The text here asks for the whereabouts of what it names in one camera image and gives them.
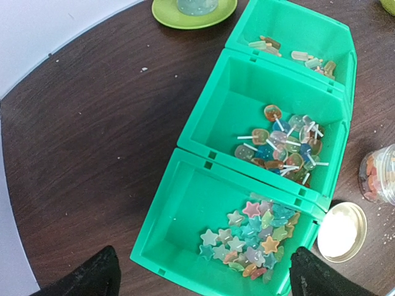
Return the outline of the green candy bin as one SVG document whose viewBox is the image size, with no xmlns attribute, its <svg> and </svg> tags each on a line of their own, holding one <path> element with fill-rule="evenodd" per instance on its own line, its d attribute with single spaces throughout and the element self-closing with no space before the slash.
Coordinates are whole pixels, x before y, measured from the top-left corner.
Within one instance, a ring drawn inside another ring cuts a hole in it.
<svg viewBox="0 0 395 296">
<path fill-rule="evenodd" d="M 247 280 L 198 254 L 199 235 L 218 229 L 225 215 L 258 194 L 301 213 L 272 280 Z M 202 295 L 287 295 L 291 255 L 311 248 L 325 213 L 316 204 L 269 184 L 175 149 L 131 252 L 131 260 Z"/>
<path fill-rule="evenodd" d="M 270 128 L 268 105 L 283 117 L 308 115 L 324 129 L 320 159 L 309 187 L 240 160 L 234 152 L 240 136 Z M 194 106 L 177 145 L 252 179 L 328 210 L 333 198 L 351 125 L 347 94 L 281 65 L 224 49 Z"/>
<path fill-rule="evenodd" d="M 280 44 L 280 57 L 255 52 L 249 43 L 261 36 Z M 350 28 L 326 15 L 289 1 L 249 1 L 225 43 L 227 49 L 264 59 L 301 75 L 320 80 L 345 93 L 354 103 L 357 54 Z M 333 61 L 331 80 L 291 58 L 293 51 L 306 52 L 324 62 Z"/>
</svg>

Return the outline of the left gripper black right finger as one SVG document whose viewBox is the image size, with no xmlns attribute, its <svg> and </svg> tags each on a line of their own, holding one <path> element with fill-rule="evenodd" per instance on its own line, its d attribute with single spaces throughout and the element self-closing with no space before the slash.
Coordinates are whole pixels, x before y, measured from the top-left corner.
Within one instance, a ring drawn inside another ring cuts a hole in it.
<svg viewBox="0 0 395 296">
<path fill-rule="evenodd" d="M 289 269 L 293 295 L 373 295 L 321 261 L 310 250 L 299 247 L 291 255 Z"/>
</svg>

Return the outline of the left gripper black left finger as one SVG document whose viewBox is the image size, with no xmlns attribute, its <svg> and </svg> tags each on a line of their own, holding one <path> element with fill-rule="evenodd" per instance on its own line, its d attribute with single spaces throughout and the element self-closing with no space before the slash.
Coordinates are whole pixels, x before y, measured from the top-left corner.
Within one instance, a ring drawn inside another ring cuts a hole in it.
<svg viewBox="0 0 395 296">
<path fill-rule="evenodd" d="M 34 295 L 118 295 L 119 291 L 119 259 L 113 246 L 108 245 Z"/>
</svg>

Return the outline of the clear plastic round container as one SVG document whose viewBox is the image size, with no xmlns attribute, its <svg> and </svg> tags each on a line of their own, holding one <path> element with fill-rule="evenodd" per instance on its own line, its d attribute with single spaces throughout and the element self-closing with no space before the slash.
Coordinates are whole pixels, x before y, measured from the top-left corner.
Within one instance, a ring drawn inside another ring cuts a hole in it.
<svg viewBox="0 0 395 296">
<path fill-rule="evenodd" d="M 372 151 L 363 158 L 358 181 L 365 199 L 394 205 L 394 144 Z"/>
</svg>

